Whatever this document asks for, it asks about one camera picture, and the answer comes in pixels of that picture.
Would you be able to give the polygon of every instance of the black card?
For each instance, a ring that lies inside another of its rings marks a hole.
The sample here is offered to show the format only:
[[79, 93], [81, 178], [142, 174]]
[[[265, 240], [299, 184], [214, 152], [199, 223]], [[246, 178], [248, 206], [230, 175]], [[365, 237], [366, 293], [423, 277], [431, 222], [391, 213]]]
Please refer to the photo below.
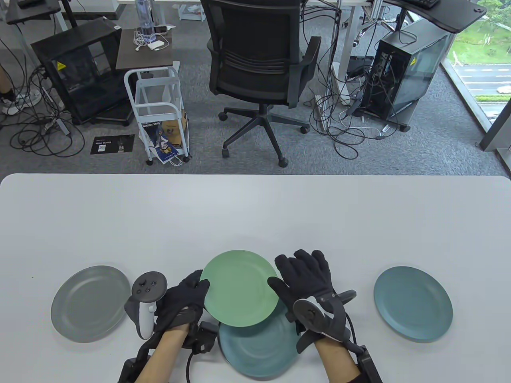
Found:
[[123, 136], [95, 137], [90, 153], [104, 154], [132, 152], [134, 141], [134, 134], [125, 134]]

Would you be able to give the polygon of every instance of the grass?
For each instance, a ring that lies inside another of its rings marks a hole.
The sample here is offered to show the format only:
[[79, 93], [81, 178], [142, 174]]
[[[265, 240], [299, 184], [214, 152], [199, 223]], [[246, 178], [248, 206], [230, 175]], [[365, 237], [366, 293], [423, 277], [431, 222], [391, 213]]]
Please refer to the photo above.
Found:
[[478, 102], [507, 102], [511, 96], [509, 94], [488, 94], [488, 95], [475, 95], [474, 98]]
[[[487, 34], [492, 37], [489, 45], [482, 42]], [[456, 36], [448, 58], [454, 63], [453, 51], [462, 64], [509, 64], [511, 55], [511, 32], [493, 26], [486, 21], [478, 21]]]

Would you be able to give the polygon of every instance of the pc tower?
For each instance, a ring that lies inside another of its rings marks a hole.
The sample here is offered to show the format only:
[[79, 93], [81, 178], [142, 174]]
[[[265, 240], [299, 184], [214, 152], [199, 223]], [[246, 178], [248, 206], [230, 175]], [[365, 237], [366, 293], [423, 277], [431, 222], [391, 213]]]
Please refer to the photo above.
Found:
[[129, 106], [126, 71], [115, 68], [120, 41], [121, 28], [101, 17], [32, 44], [73, 123]]
[[450, 33], [421, 19], [380, 40], [360, 109], [383, 120], [428, 90], [449, 47]]

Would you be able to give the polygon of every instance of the caster wheel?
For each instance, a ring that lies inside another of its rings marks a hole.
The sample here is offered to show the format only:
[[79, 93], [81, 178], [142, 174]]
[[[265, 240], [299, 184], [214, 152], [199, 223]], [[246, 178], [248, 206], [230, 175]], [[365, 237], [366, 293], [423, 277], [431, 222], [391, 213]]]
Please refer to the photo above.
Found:
[[278, 165], [279, 165], [280, 167], [286, 167], [286, 166], [287, 166], [287, 164], [288, 164], [287, 159], [285, 159], [284, 157], [283, 157], [283, 158], [281, 158], [280, 160], [278, 160]]

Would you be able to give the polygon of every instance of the black glove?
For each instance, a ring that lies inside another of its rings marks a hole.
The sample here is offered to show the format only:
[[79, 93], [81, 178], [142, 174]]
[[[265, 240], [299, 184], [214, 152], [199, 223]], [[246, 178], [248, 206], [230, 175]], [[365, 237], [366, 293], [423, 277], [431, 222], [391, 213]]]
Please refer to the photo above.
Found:
[[190, 335], [197, 331], [197, 324], [204, 309], [204, 299], [210, 282], [200, 280], [202, 270], [194, 271], [181, 283], [167, 290], [156, 302], [154, 332], [165, 332], [182, 324], [190, 324]]
[[275, 265], [293, 296], [319, 298], [335, 294], [328, 262], [319, 250], [314, 250], [312, 254], [298, 250], [294, 253], [294, 258], [279, 255], [275, 258]]
[[275, 258], [275, 265], [284, 281], [269, 277], [268, 285], [288, 308], [287, 319], [296, 322], [297, 332], [303, 332], [305, 327], [296, 319], [293, 304], [300, 298], [335, 293], [328, 262], [319, 250], [314, 250], [310, 255], [300, 249], [294, 253], [294, 258], [279, 255]]

